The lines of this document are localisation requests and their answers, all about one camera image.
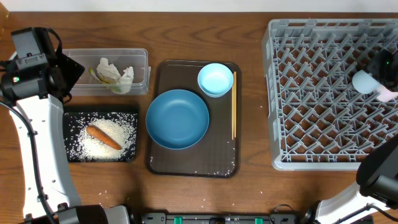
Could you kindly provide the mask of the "light blue cup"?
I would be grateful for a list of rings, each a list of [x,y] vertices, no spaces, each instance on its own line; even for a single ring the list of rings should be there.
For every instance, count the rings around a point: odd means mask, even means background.
[[[361,94],[370,94],[381,85],[367,72],[360,70],[352,78],[354,89]]]

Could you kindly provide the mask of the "white tissue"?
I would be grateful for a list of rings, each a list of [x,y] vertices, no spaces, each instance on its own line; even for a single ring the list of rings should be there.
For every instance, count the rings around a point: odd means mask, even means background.
[[[107,80],[111,78],[117,80],[122,90],[122,94],[120,95],[129,92],[134,81],[133,67],[127,67],[123,70],[123,74],[121,75],[116,66],[113,63],[109,63],[106,58],[100,59],[99,65],[96,68],[96,73],[102,74]]]

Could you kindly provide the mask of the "green foil snack wrapper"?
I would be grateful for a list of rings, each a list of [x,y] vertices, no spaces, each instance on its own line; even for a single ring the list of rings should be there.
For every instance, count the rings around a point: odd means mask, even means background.
[[[91,67],[89,68],[89,73],[94,76],[98,81],[100,81],[102,84],[107,84],[108,89],[113,91],[114,93],[117,94],[122,94],[121,87],[119,86],[119,83],[117,80],[111,78],[110,80],[105,79],[105,77],[100,74],[96,73]]]

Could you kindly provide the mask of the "orange carrot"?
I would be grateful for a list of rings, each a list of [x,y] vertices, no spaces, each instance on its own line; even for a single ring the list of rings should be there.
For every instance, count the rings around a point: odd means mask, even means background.
[[[102,130],[100,130],[96,126],[88,126],[86,128],[86,132],[90,136],[96,138],[97,140],[103,142],[104,144],[106,144],[107,146],[109,146],[109,147],[111,147],[111,148],[113,148],[115,150],[121,150],[122,149],[122,147],[115,140],[113,140],[105,132],[103,132]]]

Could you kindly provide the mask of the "dark blue plate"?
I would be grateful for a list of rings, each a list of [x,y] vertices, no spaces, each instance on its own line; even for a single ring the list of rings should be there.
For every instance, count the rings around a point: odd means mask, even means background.
[[[146,128],[158,145],[172,150],[189,148],[206,134],[210,114],[206,103],[188,90],[169,90],[156,97],[146,114]]]

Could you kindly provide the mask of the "wooden chopstick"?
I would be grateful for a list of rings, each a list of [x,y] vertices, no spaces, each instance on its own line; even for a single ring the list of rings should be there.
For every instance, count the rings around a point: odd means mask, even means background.
[[[234,84],[233,84],[233,103],[234,103],[234,138],[236,138],[236,117],[237,117],[237,112],[236,112],[236,107],[237,107],[237,102],[236,102],[236,72],[233,73],[234,75]]]
[[[234,140],[235,134],[234,134],[234,130],[235,130],[235,118],[234,118],[234,114],[235,114],[235,97],[234,97],[234,86],[235,86],[235,75],[236,72],[233,72],[233,85],[231,87],[231,139]]]

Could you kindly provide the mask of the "light blue bowl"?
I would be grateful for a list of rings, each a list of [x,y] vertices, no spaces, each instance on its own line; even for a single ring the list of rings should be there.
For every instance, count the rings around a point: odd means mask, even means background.
[[[206,95],[219,98],[230,91],[234,77],[232,71],[226,65],[210,63],[199,71],[197,82]]]

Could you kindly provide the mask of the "white cup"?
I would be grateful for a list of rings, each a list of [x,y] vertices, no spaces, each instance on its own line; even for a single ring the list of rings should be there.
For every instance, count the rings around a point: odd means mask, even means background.
[[[383,85],[379,85],[377,92],[379,93],[377,99],[381,102],[388,102],[398,96],[398,92],[390,91]]]

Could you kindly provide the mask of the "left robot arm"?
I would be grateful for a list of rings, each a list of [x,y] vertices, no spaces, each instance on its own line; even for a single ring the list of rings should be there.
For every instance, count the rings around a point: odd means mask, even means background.
[[[14,58],[1,62],[1,105],[17,129],[24,169],[25,223],[130,223],[124,205],[82,205],[63,139],[63,103],[85,71],[54,47],[55,31],[14,31]]]

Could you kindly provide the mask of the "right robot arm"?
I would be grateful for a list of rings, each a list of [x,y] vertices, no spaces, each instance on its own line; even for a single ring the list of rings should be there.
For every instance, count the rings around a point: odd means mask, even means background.
[[[364,70],[354,74],[352,84],[359,93],[375,92],[381,102],[396,98],[397,53],[380,50]],[[362,161],[356,182],[308,209],[300,223],[353,223],[374,212],[396,222],[389,209],[397,209],[397,136]]]

